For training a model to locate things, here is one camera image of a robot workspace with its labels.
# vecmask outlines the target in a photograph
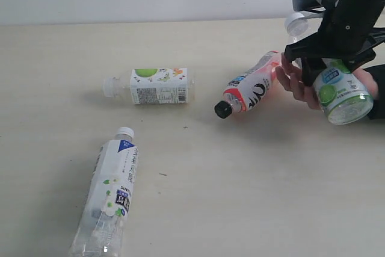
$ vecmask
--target plastic bottle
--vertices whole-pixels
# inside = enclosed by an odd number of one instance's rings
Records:
[[[225,119],[233,113],[254,108],[271,88],[276,78],[275,67],[280,60],[279,52],[269,51],[255,66],[230,81],[223,93],[223,100],[214,107],[218,117]]]
[[[190,70],[133,69],[103,83],[104,95],[139,104],[184,104],[194,99]]]
[[[309,28],[308,19],[319,18],[320,15],[290,15],[285,20],[289,43],[311,35],[313,32]],[[315,79],[313,87],[328,121],[335,125],[346,125],[366,116],[373,107],[373,99],[366,87],[346,68],[342,60],[322,60],[327,68]],[[296,63],[302,68],[300,59]]]
[[[119,257],[138,164],[134,131],[120,128],[100,149],[69,257]]]

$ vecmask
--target human hand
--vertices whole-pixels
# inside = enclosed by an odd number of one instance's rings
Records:
[[[302,70],[289,62],[282,54],[282,66],[276,67],[277,79],[286,91],[291,91],[294,99],[306,102],[313,110],[320,110],[321,106],[313,87],[306,87],[302,82]],[[373,76],[358,68],[353,75],[366,87],[373,99],[378,99],[378,86]]]

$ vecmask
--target black sleeve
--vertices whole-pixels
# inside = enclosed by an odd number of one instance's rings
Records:
[[[385,119],[385,64],[368,67],[365,70],[373,76],[377,83],[379,95],[379,100],[374,101],[373,109],[369,112],[368,117],[371,120]]]

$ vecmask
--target white table surface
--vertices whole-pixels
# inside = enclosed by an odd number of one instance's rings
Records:
[[[140,149],[122,256],[383,256],[384,122],[333,126],[279,85],[248,114],[214,114],[231,77],[285,47],[282,23],[0,27],[0,256],[66,256],[120,126]],[[195,100],[102,96],[104,78],[146,67],[194,69]]]

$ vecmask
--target black bottle cap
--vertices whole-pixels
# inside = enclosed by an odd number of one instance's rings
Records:
[[[220,101],[217,103],[217,105],[214,107],[214,111],[221,119],[225,119],[233,113],[231,105],[225,101]]]

